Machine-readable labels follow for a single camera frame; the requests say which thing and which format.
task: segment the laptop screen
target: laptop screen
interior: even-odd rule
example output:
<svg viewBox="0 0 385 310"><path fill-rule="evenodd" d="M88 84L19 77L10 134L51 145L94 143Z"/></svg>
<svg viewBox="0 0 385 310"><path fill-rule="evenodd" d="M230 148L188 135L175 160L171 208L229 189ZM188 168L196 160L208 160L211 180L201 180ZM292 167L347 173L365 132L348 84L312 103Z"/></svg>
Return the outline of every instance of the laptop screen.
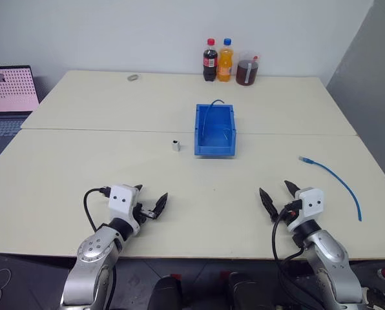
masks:
<svg viewBox="0 0 385 310"><path fill-rule="evenodd" d="M0 112L29 112L38 105L30 67L0 67Z"/></svg>

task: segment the small metal object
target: small metal object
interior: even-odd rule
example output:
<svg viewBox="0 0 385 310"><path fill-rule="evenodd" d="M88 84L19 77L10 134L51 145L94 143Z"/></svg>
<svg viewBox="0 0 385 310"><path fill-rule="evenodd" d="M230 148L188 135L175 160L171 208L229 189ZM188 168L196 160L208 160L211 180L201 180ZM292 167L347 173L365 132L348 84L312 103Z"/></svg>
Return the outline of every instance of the small metal object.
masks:
<svg viewBox="0 0 385 310"><path fill-rule="evenodd" d="M132 81L135 81L139 78L140 76L137 75L137 74L132 74L130 75L129 77L127 77L128 81L132 82Z"/></svg>
<svg viewBox="0 0 385 310"><path fill-rule="evenodd" d="M178 140L172 141L172 149L175 150L176 152L180 151L180 142Z"/></svg>
<svg viewBox="0 0 385 310"><path fill-rule="evenodd" d="M164 210L165 205L167 204L167 199L168 199L168 193L166 192L164 195L160 197L160 199L158 199L158 201L155 204L154 210L141 209L140 210L141 214L148 218L156 220L160 216L162 210Z"/></svg>

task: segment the bottle label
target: bottle label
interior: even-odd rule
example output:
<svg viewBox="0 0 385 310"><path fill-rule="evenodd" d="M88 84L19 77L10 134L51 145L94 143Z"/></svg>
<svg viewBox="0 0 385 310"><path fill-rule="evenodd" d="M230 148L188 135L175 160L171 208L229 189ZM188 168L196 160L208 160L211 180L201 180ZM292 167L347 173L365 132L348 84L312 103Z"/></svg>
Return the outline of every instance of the bottle label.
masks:
<svg viewBox="0 0 385 310"><path fill-rule="evenodd" d="M209 68L217 67L217 58L214 58L214 59L204 58L204 65Z"/></svg>
<svg viewBox="0 0 385 310"><path fill-rule="evenodd" d="M231 74L231 67L218 67L218 72L221 76L229 76Z"/></svg>

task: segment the gray wall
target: gray wall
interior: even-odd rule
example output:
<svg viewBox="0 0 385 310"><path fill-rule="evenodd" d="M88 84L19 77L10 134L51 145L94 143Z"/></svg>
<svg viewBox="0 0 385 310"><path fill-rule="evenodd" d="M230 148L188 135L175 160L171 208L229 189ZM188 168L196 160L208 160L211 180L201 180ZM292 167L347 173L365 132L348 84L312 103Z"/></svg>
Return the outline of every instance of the gray wall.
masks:
<svg viewBox="0 0 385 310"><path fill-rule="evenodd" d="M375 0L328 90L385 172L385 0Z"/></svg>

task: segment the black cable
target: black cable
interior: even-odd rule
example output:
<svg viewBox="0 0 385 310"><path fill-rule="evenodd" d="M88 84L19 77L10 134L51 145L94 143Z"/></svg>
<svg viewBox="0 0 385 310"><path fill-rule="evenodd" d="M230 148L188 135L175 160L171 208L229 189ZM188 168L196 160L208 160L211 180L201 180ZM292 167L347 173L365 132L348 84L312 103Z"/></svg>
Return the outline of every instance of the black cable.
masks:
<svg viewBox="0 0 385 310"><path fill-rule="evenodd" d="M114 297L116 287L116 266L112 268L112 287L110 288L110 294L108 298L108 302L106 304L106 310L109 310L110 304L112 303L112 298Z"/></svg>
<svg viewBox="0 0 385 310"><path fill-rule="evenodd" d="M271 233L271 248L273 250L273 256L275 257L275 262L277 264L277 267L279 269L280 274L284 275L290 281L290 283L292 283L295 287L299 288L302 292L304 292L308 296L312 297L312 299L314 299L316 302L318 302L324 308L324 305L323 305L323 302L321 301L321 299L316 297L314 294L309 292L307 289L305 289L300 284L298 284L294 279L292 279L292 277L290 277L288 275L288 273L284 270L282 264L280 263L280 260L278 259L277 250L276 250L276 232L277 232L278 224L280 223L280 221L282 220L282 218L286 212L287 212L286 208L280 211L280 213L276 219L276 222L273 226L273 231Z"/></svg>
<svg viewBox="0 0 385 310"><path fill-rule="evenodd" d="M300 256L302 255L304 252L304 249L301 248L301 250L293 255L290 255L288 256L283 262L282 262L282 266L284 267L286 265L286 263L290 260L292 260L293 258L297 257L297 256ZM286 286L286 283L284 282L283 280L283 276L282 276L282 273L279 271L278 272L278 280L280 282L280 286L282 287L283 291L290 297L290 299L292 299L294 302L296 302L297 304L299 305L303 305L305 308L309 309L309 310L316 310L314 307L312 307L311 305L301 301L300 299L298 299Z"/></svg>
<svg viewBox="0 0 385 310"><path fill-rule="evenodd" d="M85 209L85 213L87 214L87 218L88 218L89 224L90 224L90 226L92 227L92 229L94 231L96 231L96 226L94 224L94 221L92 220L92 217L89 214L87 199L88 199L88 196L89 196L90 193L92 193L92 192L100 192L100 191L101 191L101 189L90 189L89 191L87 191L85 193L85 195L83 197L83 208Z"/></svg>
<svg viewBox="0 0 385 310"><path fill-rule="evenodd" d="M88 196L90 193L92 192L102 192L103 194L105 194L105 189L109 189L109 187L107 188L102 188L102 189L90 189L89 191L87 191L83 197L83 208L85 210L85 213L87 215L87 218L88 218L88 221L90 223L90 226L92 227L92 229L96 232L96 226L94 224L94 221L92 220L92 217L90 216L90 213L89 213L89 210L88 210L88 203L87 203L87 200L88 200ZM108 298L108 302L106 304L106 309L109 310L109 307L110 307L110 304L112 302L112 298L114 296L114 292L115 292L115 287L116 287L116 267L114 266L112 268L112 287L110 288L110 294L109 294L109 298Z"/></svg>

